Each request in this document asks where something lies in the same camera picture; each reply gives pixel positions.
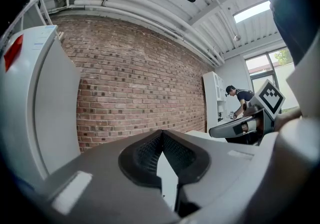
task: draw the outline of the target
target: white ceiling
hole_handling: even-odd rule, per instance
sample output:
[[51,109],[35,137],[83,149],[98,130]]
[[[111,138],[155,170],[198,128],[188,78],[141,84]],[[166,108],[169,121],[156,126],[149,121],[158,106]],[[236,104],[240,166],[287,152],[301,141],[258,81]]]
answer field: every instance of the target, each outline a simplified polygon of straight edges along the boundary
[[[139,8],[152,13],[155,17],[168,21],[190,35],[188,39],[189,43],[193,44],[197,41],[199,44],[202,44],[202,49],[195,48],[202,55],[207,54],[204,48],[207,49],[208,47],[192,35],[189,30],[182,27],[174,18],[163,14],[162,11],[156,11],[134,1],[108,1],[126,5],[128,12],[131,11],[131,8]],[[283,43],[270,10],[248,18],[238,24],[234,21],[233,15],[235,13],[265,0],[196,0],[194,3],[186,0],[146,1],[169,10],[195,28],[199,35],[204,37],[223,59],[228,59],[239,54],[246,54],[255,51],[255,49],[261,51],[264,48],[270,48],[273,45]],[[235,34],[241,37],[240,41],[233,40]]]

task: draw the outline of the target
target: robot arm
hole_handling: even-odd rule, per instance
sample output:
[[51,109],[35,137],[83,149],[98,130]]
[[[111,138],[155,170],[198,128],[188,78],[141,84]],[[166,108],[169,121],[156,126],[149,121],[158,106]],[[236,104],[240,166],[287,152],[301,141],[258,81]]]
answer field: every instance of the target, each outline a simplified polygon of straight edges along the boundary
[[242,118],[212,127],[209,134],[213,138],[234,138],[257,133],[260,144],[265,134],[274,131],[275,118],[284,102],[283,94],[267,80],[250,101],[241,105],[244,110]]

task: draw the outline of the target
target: white pipe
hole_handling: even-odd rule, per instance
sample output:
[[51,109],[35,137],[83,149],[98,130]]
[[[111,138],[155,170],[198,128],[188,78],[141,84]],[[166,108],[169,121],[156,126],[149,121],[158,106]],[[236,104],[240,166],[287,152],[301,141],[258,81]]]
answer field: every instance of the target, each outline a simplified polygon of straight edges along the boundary
[[41,11],[40,11],[40,9],[39,9],[38,4],[36,3],[34,6],[35,6],[36,12],[38,13],[38,15],[39,15],[39,17],[40,17],[40,20],[42,21],[43,25],[47,25],[44,17],[43,17],[42,14],[41,14]]
[[[75,0],[74,1],[74,5],[75,6],[96,6],[96,7],[101,7],[102,5],[104,7],[108,7],[108,8],[114,8],[116,10],[124,10],[126,11],[128,9],[128,6],[124,5],[124,4],[120,4],[120,3],[115,3],[115,2],[109,2],[109,1],[104,1],[104,0]],[[179,34],[183,35],[183,37],[185,37],[186,39],[188,39],[188,35],[182,31],[181,29],[177,28],[176,26],[174,26],[172,23],[160,18],[160,17],[157,17],[157,16],[154,16],[152,15],[151,13],[147,12],[147,11],[144,11],[144,10],[141,10],[139,8],[135,8],[135,7],[131,7],[130,8],[130,12],[134,12],[140,16],[137,16],[139,18],[142,18],[141,16],[143,17],[146,17],[148,18],[147,21],[151,21],[151,20],[154,20],[154,21],[157,21],[159,22],[160,24],[168,27],[168,28],[171,28],[173,29],[174,31],[178,32]],[[179,38],[180,40],[184,40],[183,38],[181,38],[180,36],[177,36],[175,33],[173,33],[175,37]],[[201,44],[195,42],[194,43],[199,49],[201,49],[204,53],[207,53],[208,52],[208,49],[204,48]],[[218,60],[216,58],[213,57],[213,60],[219,64]]]
[[161,30],[167,32],[168,34],[172,35],[173,37],[176,37],[176,38],[178,38],[178,39],[180,39],[182,41],[184,40],[181,36],[175,34],[174,32],[170,31],[169,29],[167,29],[167,28],[165,28],[165,27],[163,27],[163,26],[161,26],[161,25],[159,25],[159,24],[157,24],[157,23],[155,23],[155,22],[153,22],[151,20],[148,20],[148,19],[143,18],[141,16],[135,15],[133,13],[130,13],[130,12],[127,12],[127,11],[123,11],[123,10],[119,10],[119,9],[110,8],[110,7],[105,7],[105,6],[101,6],[101,5],[100,6],[96,6],[96,5],[86,4],[85,6],[88,7],[88,8],[95,8],[97,10],[103,10],[103,11],[107,11],[107,12],[111,12],[111,13],[117,13],[117,14],[120,14],[120,15],[125,15],[125,16],[128,16],[128,17],[140,20],[142,22],[148,23],[148,24],[150,24],[150,25],[152,25],[152,26],[154,26],[154,27],[156,27],[158,29],[161,29]]
[[222,52],[221,44],[219,43],[219,40],[215,36],[213,36],[215,33],[212,31],[211,27],[208,26],[207,22],[202,23],[199,27],[202,27],[206,33],[212,37],[214,43],[219,48],[220,52]]
[[65,32],[60,32],[58,35],[59,40],[61,41],[61,38],[64,36]]
[[233,45],[233,47],[234,47],[234,48],[238,48],[237,44],[236,44],[235,41],[234,41],[234,37],[236,36],[236,34],[233,33],[233,32],[231,32],[230,27],[228,26],[228,24],[226,24],[226,23],[227,23],[227,22],[226,22],[226,19],[225,19],[224,16],[222,15],[221,11],[216,14],[216,17],[217,17],[217,19],[220,21],[222,27],[223,27],[223,28],[226,30],[226,32],[229,34],[230,41],[231,41],[231,44]]
[[[85,8],[85,7],[88,7],[88,8],[92,8],[92,9],[97,9],[97,10],[102,10],[102,11],[108,11],[110,13],[115,13],[115,14],[120,14],[120,15],[124,15],[124,16],[127,16],[127,17],[133,17],[137,20],[141,20],[147,24],[150,24],[150,25],[153,25],[163,31],[166,31],[166,28],[155,23],[156,25],[153,24],[153,22],[149,19],[143,19],[143,17],[140,17],[140,16],[133,16],[134,14],[130,13],[130,12],[127,12],[127,11],[122,11],[122,10],[119,10],[119,9],[114,9],[114,8],[110,8],[110,7],[105,7],[105,6],[95,6],[95,5],[73,5],[71,4],[69,6],[69,8]],[[64,7],[59,7],[59,8],[56,8],[56,9],[52,9],[50,10],[50,13],[57,13],[59,11],[62,11],[62,10],[65,10],[67,9],[66,6]],[[197,56],[199,56],[201,59],[203,59],[204,61],[206,61],[209,65],[211,66],[215,66],[215,67],[219,67],[220,65],[217,65],[216,63],[214,63],[211,59],[209,59],[206,55],[204,55],[203,53],[200,53],[199,50],[194,46],[192,45],[191,43],[187,42],[186,40],[184,40],[183,38],[181,38],[180,36],[177,36],[176,34],[173,34],[173,37],[171,37],[171,39],[183,46],[185,46],[187,49],[189,49],[190,51],[192,51],[194,54],[196,54]]]
[[51,21],[51,19],[50,19],[48,10],[47,10],[47,8],[46,8],[45,1],[44,1],[44,0],[40,0],[40,2],[41,2],[41,8],[42,8],[42,10],[43,10],[43,12],[44,12],[44,16],[45,16],[46,19],[48,20],[49,25],[53,25],[53,24],[52,24],[52,21]]
[[234,46],[235,48],[238,48],[237,44],[234,43],[234,37],[235,37],[237,34],[239,34],[239,32],[235,33],[235,31],[233,30],[231,24],[229,23],[228,17],[227,17],[226,14],[225,14],[224,9],[223,9],[222,6],[221,6],[220,1],[219,1],[219,0],[215,0],[215,1],[218,3],[218,5],[219,5],[219,7],[220,7],[220,10],[219,10],[219,11],[220,11],[220,13],[221,13],[222,18],[224,19],[224,21],[225,21],[228,29],[231,31],[231,41],[233,42],[233,46]]
[[[202,41],[213,53],[216,57],[218,57],[218,59],[222,62],[225,63],[225,60],[223,58],[221,58],[221,56],[219,55],[219,53],[212,47],[212,45],[210,45],[208,43],[208,41],[201,36],[191,25],[189,25],[187,22],[185,22],[182,18],[178,17],[177,15],[173,14],[172,12],[170,12],[169,10],[163,8],[160,5],[157,5],[151,1],[148,0],[127,0],[127,1],[135,1],[136,3],[139,4],[143,4],[157,12],[161,11],[163,14],[166,14],[168,17],[170,17],[171,19],[173,19],[174,21],[178,22],[179,24],[181,24],[182,26],[184,26],[185,28],[187,28],[188,30],[190,30],[198,39],[200,39],[200,41]],[[212,59],[214,59],[216,62],[218,62],[218,60],[210,53],[207,53]]]
[[21,19],[20,19],[20,31],[24,30],[24,15],[22,15]]

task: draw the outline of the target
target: brick wall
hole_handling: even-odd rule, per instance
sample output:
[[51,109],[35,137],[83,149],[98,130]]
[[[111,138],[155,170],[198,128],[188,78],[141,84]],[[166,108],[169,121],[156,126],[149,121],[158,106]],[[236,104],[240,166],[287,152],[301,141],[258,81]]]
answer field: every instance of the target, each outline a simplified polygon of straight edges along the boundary
[[133,23],[54,16],[62,46],[81,68],[80,150],[157,129],[205,130],[202,75],[213,69],[188,49]]

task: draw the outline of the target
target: white shelf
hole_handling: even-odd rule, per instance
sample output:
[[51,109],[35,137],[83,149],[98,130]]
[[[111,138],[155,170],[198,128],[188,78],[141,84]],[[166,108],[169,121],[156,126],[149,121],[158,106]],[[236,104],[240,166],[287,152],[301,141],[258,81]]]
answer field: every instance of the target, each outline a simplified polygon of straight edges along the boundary
[[209,72],[203,75],[205,100],[206,100],[206,116],[207,116],[207,132],[210,128],[218,125],[218,106],[223,107],[221,117],[223,119],[227,116],[226,110],[226,90],[225,83],[214,72]]

